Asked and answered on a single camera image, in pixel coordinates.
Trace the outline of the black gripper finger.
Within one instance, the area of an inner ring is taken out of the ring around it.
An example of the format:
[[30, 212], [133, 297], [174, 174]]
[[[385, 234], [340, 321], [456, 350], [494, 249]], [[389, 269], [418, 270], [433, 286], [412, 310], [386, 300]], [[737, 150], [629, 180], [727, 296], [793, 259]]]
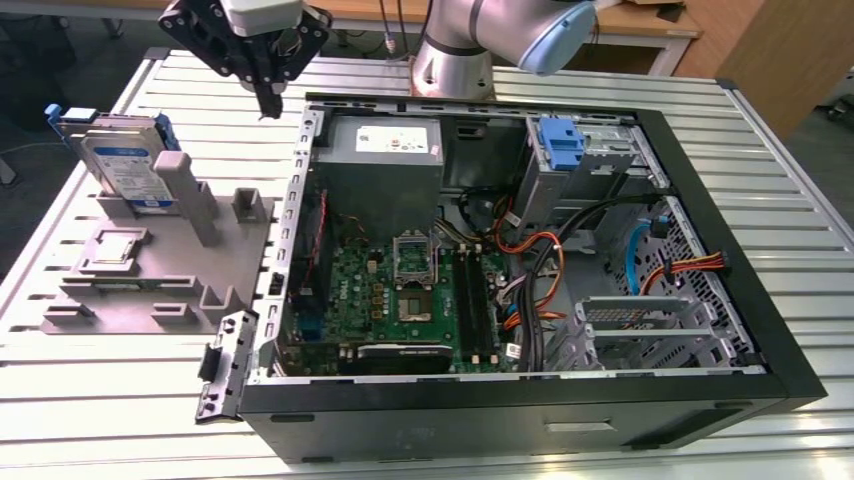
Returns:
[[281, 93], [286, 84], [301, 74], [328, 40], [330, 17], [325, 10], [272, 9], [269, 20], [269, 117], [277, 119], [282, 109]]
[[[173, 1], [157, 20], [161, 30], [197, 58], [202, 49], [201, 41], [206, 38], [204, 27], [198, 25], [198, 2]], [[200, 60], [221, 77], [236, 76], [244, 87], [254, 94], [260, 115], [269, 118], [269, 58], [238, 59], [234, 65], [210, 65], [202, 59]]]

